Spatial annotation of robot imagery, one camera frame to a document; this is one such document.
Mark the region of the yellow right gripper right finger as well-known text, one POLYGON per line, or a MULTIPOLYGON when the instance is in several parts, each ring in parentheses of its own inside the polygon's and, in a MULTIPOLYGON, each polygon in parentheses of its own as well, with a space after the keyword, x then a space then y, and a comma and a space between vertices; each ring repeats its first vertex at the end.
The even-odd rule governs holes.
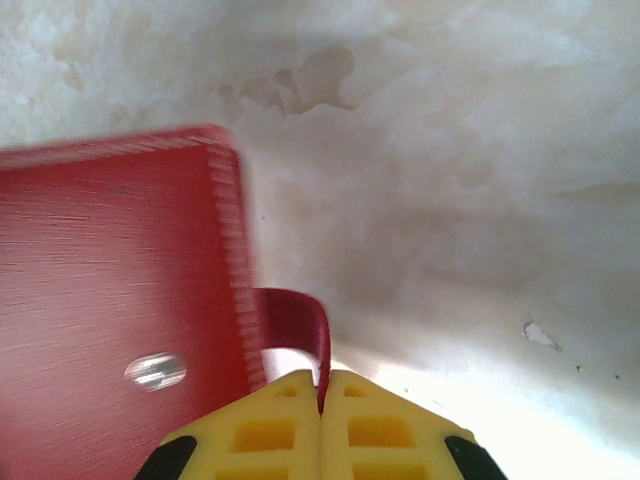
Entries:
POLYGON ((473 433, 351 371, 335 370, 321 415, 327 480, 505 480, 473 433))

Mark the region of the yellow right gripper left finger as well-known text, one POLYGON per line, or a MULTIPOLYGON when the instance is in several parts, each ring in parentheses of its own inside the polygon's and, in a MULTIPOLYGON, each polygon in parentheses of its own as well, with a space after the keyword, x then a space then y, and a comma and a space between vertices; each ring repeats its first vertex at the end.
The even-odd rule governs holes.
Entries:
POLYGON ((137 479, 318 479, 320 414, 297 370, 169 434, 137 479))

